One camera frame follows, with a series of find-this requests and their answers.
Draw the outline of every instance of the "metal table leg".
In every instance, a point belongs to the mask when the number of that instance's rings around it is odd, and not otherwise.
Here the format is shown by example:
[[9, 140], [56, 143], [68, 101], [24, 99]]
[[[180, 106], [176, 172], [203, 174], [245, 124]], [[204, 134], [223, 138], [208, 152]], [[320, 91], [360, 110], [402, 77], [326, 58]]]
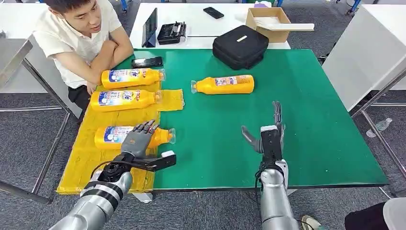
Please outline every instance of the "metal table leg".
[[364, 115], [364, 117], [367, 120], [368, 124], [371, 126], [372, 131], [376, 134], [378, 139], [382, 142], [383, 147], [385, 147], [385, 150], [389, 153], [389, 156], [392, 158], [392, 160], [395, 162], [395, 164], [400, 169], [400, 172], [406, 178], [406, 169], [405, 169], [405, 167], [402, 165], [399, 158], [395, 155], [395, 153], [393, 152], [393, 150], [389, 146], [388, 142], [386, 142], [385, 138], [383, 138], [381, 132], [378, 131], [378, 129], [375, 126], [375, 123], [372, 121], [372, 119], [369, 117], [369, 115], [365, 111], [361, 111], [361, 113], [362, 113], [362, 115]]
[[0, 108], [0, 112], [22, 112], [22, 111], [42, 111], [42, 110], [57, 110], [57, 109], [64, 109], [66, 114], [65, 118], [61, 126], [59, 127], [58, 133], [52, 143], [52, 147], [48, 152], [44, 165], [42, 166], [41, 172], [34, 184], [34, 188], [32, 192], [25, 191], [24, 189], [18, 188], [14, 185], [7, 184], [5, 182], [0, 181], [0, 190], [9, 192], [13, 195], [20, 196], [23, 198], [27, 198], [33, 201], [37, 201], [42, 204], [50, 204], [52, 202], [51, 199], [45, 198], [43, 196], [38, 195], [38, 191], [44, 182], [44, 178], [46, 172], [49, 169], [49, 165], [54, 157], [56, 149], [58, 147], [59, 141], [62, 138], [63, 132], [65, 131], [65, 127], [68, 123], [69, 117], [72, 111], [68, 108], [68, 106], [59, 98], [56, 92], [49, 86], [49, 84], [44, 80], [44, 78], [39, 74], [39, 72], [32, 66], [32, 64], [24, 58], [22, 61], [22, 65], [32, 74], [32, 76], [44, 87], [44, 89], [56, 100], [59, 106], [39, 106], [39, 107], [26, 107], [26, 108]]
[[378, 139], [383, 144], [385, 150], [388, 152], [389, 156], [395, 162], [395, 164], [399, 168], [402, 175], [406, 178], [406, 169], [405, 169], [405, 167], [402, 165], [402, 163], [400, 162], [398, 157], [395, 155], [395, 153], [393, 152], [393, 150], [389, 146], [388, 142], [385, 140], [385, 138], [383, 138], [382, 134], [376, 128], [375, 123], [372, 121], [372, 119], [369, 117], [369, 115], [365, 111], [369, 106], [401, 106], [401, 107], [406, 106], [406, 103], [377, 103], [376, 102], [384, 93], [388, 92], [394, 85], [396, 85], [405, 76], [406, 76], [406, 69], [403, 70], [401, 73], [399, 73], [395, 78], [390, 80], [381, 90], [378, 91], [377, 94], [375, 94], [369, 101], [367, 101], [367, 103], [365, 103], [363, 106], [361, 106], [361, 108], [359, 108], [351, 116], [351, 118], [354, 118], [359, 114], [362, 114], [365, 117], [368, 124], [371, 126], [371, 129], [377, 135]]
[[356, 117], [357, 115], [361, 114], [361, 111], [367, 109], [371, 104], [375, 103], [383, 94], [388, 92], [394, 85], [396, 85], [400, 80], [402, 80], [406, 76], [406, 69], [403, 70], [400, 74], [398, 74], [395, 78], [393, 78], [390, 82], [388, 82], [381, 90], [378, 91], [367, 103], [365, 103], [361, 108], [359, 108], [351, 118]]
[[52, 202], [48, 198], [42, 197], [42, 196], [34, 194], [34, 193], [30, 193], [28, 191], [25, 191], [22, 188], [18, 188], [18, 187], [14, 186], [14, 185], [4, 183], [3, 181], [0, 181], [0, 189], [5, 191], [5, 192], [8, 192], [8, 193], [10, 193], [12, 195], [16, 195], [16, 196], [19, 196], [19, 197], [22, 197], [22, 198], [33, 200], [33, 201], [39, 202], [41, 204], [47, 205], [47, 204], [50, 204]]
[[44, 181], [45, 174], [48, 171], [49, 165], [51, 164], [52, 158], [54, 157], [56, 148], [58, 147], [58, 144], [59, 144], [59, 141], [61, 140], [62, 134], [65, 131], [65, 127], [66, 127], [66, 124], [68, 123], [69, 116], [70, 116], [70, 113], [66, 113], [65, 118], [64, 118], [61, 126], [59, 127], [59, 130], [58, 130], [58, 133], [56, 134], [54, 143], [52, 143], [52, 147], [48, 152], [45, 163], [42, 166], [41, 172], [39, 173], [37, 181], [34, 184], [34, 188], [33, 188], [33, 191], [32, 191], [32, 193], [34, 193], [34, 194], [38, 194], [38, 190], [41, 187], [42, 182]]

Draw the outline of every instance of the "cardboard box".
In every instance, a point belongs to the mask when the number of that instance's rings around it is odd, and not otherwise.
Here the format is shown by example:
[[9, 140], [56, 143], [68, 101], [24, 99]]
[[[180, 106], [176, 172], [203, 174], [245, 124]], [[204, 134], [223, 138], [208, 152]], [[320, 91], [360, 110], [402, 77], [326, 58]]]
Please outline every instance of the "cardboard box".
[[[275, 24], [267, 26], [258, 23], [255, 18], [277, 18]], [[280, 7], [249, 8], [246, 26], [268, 37], [270, 43], [283, 43], [288, 39], [290, 31], [313, 31], [314, 24], [291, 24], [289, 18]]]

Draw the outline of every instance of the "black pants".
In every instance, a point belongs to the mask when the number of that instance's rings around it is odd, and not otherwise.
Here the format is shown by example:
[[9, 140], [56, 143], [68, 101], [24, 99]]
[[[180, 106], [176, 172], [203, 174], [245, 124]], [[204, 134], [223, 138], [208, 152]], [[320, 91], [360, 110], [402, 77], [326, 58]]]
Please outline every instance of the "black pants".
[[87, 86], [81, 85], [76, 89], [68, 87], [68, 98], [72, 103], [75, 103], [79, 108], [82, 109], [82, 113], [79, 116], [79, 123], [81, 123], [90, 102], [90, 95], [88, 93]]
[[383, 203], [350, 212], [344, 221], [346, 230], [388, 230], [383, 218]]

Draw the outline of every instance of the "yellow plastic sheet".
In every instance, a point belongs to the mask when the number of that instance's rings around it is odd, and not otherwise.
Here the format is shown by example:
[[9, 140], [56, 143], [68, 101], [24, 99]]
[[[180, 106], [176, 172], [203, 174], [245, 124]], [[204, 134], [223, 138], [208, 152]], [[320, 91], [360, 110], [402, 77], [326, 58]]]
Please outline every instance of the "yellow plastic sheet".
[[[160, 82], [148, 86], [128, 87], [155, 92], [160, 89]], [[97, 91], [107, 91], [98, 87]], [[101, 126], [134, 126], [141, 122], [155, 119], [159, 122], [160, 111], [183, 109], [182, 90], [163, 90], [162, 102], [143, 109], [130, 109], [115, 112], [96, 112], [89, 106], [80, 126], [69, 160], [56, 190], [59, 194], [79, 194], [89, 182], [93, 169], [104, 161], [111, 161], [120, 154], [120, 150], [100, 150], [94, 144], [94, 135]], [[147, 154], [156, 156], [157, 149], [147, 149]], [[151, 191], [154, 173], [141, 169], [132, 169], [133, 184], [130, 193]]]

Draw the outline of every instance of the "bottle cap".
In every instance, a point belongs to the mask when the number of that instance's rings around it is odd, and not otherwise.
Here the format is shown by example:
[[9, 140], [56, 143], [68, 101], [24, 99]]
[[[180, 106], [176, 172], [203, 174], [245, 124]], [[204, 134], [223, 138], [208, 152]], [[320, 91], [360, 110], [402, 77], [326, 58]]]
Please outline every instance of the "bottle cap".
[[162, 91], [158, 90], [155, 92], [155, 103], [161, 103], [162, 102]]
[[166, 80], [165, 69], [160, 69], [160, 70], [159, 70], [159, 79], [160, 79], [161, 81], [165, 81], [165, 80]]
[[176, 130], [171, 128], [169, 130], [169, 143], [175, 144], [176, 143]]
[[196, 89], [196, 81], [195, 80], [192, 80], [191, 81], [191, 90], [192, 90], [192, 93], [196, 93], [197, 92], [197, 89]]

